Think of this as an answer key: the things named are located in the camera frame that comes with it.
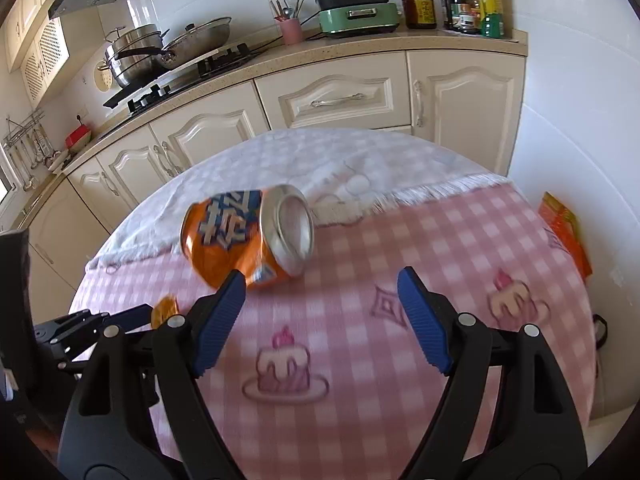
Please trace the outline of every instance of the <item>pink checkered tablecloth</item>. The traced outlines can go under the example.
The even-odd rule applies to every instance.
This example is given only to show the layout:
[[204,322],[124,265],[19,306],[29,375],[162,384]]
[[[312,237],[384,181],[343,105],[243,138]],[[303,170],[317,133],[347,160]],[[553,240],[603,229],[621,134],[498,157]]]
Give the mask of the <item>pink checkered tablecloth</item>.
[[[399,304],[396,277],[407,265],[491,327],[539,324],[587,422],[595,351],[585,288],[537,213],[512,185],[498,184],[318,228],[302,277],[248,291],[218,364],[198,380],[247,478],[398,478],[446,382]],[[169,293],[187,311],[212,292],[183,256],[168,253],[89,271],[72,311],[113,314]],[[306,350],[296,358],[308,370],[306,388],[265,393],[260,355],[276,363],[293,342]],[[285,362],[285,375],[300,371]],[[492,370],[468,456],[484,446],[498,382]],[[162,405],[151,412],[162,450],[179,458]]]

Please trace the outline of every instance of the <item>fringe trim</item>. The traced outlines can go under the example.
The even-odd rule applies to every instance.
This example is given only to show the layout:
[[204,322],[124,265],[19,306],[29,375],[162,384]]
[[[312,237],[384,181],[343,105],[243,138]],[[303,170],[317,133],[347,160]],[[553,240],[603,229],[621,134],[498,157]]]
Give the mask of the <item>fringe trim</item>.
[[475,189],[507,184],[510,180],[493,173],[478,173],[462,176],[436,184],[410,187],[380,194],[370,200],[354,202],[336,202],[316,205],[311,208],[316,227],[333,224],[353,224],[365,216],[375,215],[397,209],[457,196]]

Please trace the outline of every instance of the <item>stainless steel pot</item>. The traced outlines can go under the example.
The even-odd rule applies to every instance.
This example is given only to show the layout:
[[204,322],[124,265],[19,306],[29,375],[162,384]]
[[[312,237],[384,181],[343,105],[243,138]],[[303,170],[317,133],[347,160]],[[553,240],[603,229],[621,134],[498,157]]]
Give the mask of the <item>stainless steel pot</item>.
[[[155,74],[165,72],[158,60],[149,54],[122,58],[118,54],[136,48],[162,48],[162,38],[168,30],[161,34],[154,24],[143,25],[121,36],[122,29],[123,27],[117,27],[104,38],[111,44],[104,51],[105,66],[100,70],[111,70],[111,75],[123,88],[136,81],[151,81]],[[114,32],[117,32],[118,38],[111,41],[109,36]]]
[[166,47],[144,46],[141,48],[128,48],[118,51],[114,59],[135,59],[143,56],[152,56],[154,61],[166,70],[183,65],[211,50],[224,45],[231,32],[230,17],[217,18],[203,25],[187,25],[183,35],[175,38]]

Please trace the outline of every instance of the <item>white cloth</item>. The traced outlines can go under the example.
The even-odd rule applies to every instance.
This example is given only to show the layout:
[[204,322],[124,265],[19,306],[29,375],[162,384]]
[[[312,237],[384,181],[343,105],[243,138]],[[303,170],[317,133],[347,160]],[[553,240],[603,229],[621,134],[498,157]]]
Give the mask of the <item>white cloth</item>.
[[397,132],[304,128],[275,130],[193,166],[158,189],[120,224],[86,266],[118,266],[180,252],[188,207],[216,193],[297,187],[312,205],[375,196],[485,168],[450,150]]

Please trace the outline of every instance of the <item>yellow label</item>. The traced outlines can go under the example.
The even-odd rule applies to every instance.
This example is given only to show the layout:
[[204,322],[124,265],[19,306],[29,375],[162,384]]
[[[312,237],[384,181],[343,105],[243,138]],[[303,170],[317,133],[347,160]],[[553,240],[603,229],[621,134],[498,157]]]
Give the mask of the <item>yellow label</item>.
[[418,23],[435,23],[436,14],[433,10],[433,0],[414,0],[416,20]]
[[502,14],[502,0],[480,0],[480,18],[484,21],[488,14]]

